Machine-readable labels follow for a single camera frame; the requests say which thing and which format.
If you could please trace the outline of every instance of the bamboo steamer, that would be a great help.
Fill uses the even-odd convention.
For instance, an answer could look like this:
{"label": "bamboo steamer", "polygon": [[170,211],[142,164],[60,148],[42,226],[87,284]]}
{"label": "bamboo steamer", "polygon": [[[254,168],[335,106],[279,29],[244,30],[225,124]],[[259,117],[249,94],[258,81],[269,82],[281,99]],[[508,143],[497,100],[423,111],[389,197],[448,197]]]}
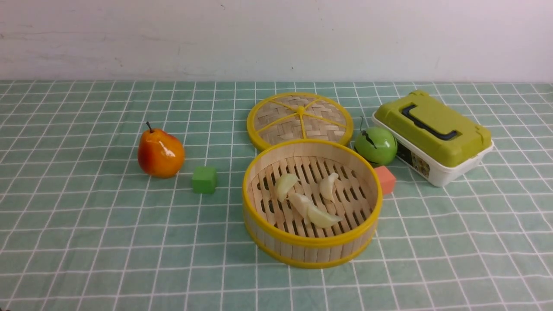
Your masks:
{"label": "bamboo steamer", "polygon": [[[334,203],[320,195],[318,186],[333,172],[339,176]],[[306,224],[288,201],[280,203],[275,182],[284,173],[299,177],[291,191],[305,194],[342,221],[320,229]],[[276,260],[300,268],[337,266],[358,256],[373,237],[382,206],[382,189],[371,165],[353,150],[319,139],[286,141],[261,152],[246,170],[242,195],[253,241]]]}
{"label": "bamboo steamer", "polygon": [[253,145],[263,151],[295,139],[321,139],[347,146],[353,119],[339,103],[316,94],[292,92],[255,105],[246,123]]}

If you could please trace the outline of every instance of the orange pear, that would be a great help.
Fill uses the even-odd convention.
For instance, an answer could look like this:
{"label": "orange pear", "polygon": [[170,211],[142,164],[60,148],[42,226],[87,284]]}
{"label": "orange pear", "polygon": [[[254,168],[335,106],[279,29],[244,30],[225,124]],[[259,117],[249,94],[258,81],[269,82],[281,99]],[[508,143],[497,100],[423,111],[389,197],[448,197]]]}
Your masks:
{"label": "orange pear", "polygon": [[175,136],[161,128],[148,129],[142,133],[138,145],[138,164],[140,168],[153,177],[171,178],[179,172],[184,164],[184,146]]}

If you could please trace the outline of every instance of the white container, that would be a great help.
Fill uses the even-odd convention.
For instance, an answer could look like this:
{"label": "white container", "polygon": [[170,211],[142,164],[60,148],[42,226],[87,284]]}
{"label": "white container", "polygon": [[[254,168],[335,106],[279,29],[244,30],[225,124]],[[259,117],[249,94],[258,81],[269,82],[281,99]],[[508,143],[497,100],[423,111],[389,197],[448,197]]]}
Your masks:
{"label": "white container", "polygon": [[400,159],[403,163],[409,165],[411,168],[413,168],[413,170],[419,173],[419,175],[424,177],[426,180],[428,180],[429,183],[436,187],[443,187],[451,181],[457,179],[459,176],[464,175],[469,170],[479,166],[484,155],[492,151],[494,148],[494,143],[492,140],[492,144],[488,148],[478,153],[476,156],[467,159],[456,167],[445,167],[438,161],[432,159],[428,154],[423,152],[407,139],[403,138],[394,130],[376,119],[376,117],[374,116],[375,113],[373,113],[372,116],[374,124],[378,127],[383,127],[389,130],[390,133],[392,133],[392,135],[398,141],[398,154],[396,155],[396,157]]}

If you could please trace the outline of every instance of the orange cube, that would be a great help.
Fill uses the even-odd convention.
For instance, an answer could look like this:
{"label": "orange cube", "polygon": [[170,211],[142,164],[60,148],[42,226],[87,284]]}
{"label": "orange cube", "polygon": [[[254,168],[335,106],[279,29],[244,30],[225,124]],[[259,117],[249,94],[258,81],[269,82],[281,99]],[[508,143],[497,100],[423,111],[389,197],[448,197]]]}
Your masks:
{"label": "orange cube", "polygon": [[377,172],[380,186],[382,187],[382,194],[387,195],[394,191],[395,177],[385,166],[380,166],[374,169]]}

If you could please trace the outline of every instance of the black handle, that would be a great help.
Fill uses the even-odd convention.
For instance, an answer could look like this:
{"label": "black handle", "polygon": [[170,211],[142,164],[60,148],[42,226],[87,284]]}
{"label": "black handle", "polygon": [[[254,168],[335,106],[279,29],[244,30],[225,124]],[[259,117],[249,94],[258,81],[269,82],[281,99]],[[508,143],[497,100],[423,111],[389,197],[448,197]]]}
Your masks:
{"label": "black handle", "polygon": [[413,121],[413,123],[415,123],[416,126],[422,128],[422,129],[425,129],[427,130],[428,132],[430,132],[432,135],[436,136],[437,138],[443,140],[443,141],[448,141],[450,139],[453,139],[453,137],[457,136],[457,131],[453,130],[447,134],[440,134],[436,131],[434,131],[431,127],[429,127],[428,125],[426,125],[424,122],[420,121],[419,119],[415,118],[414,116],[411,115],[411,110],[413,108],[415,108],[416,105],[413,104],[411,106],[408,106],[408,107],[405,107],[403,108],[403,110],[401,111],[401,114],[406,116],[409,120]]}

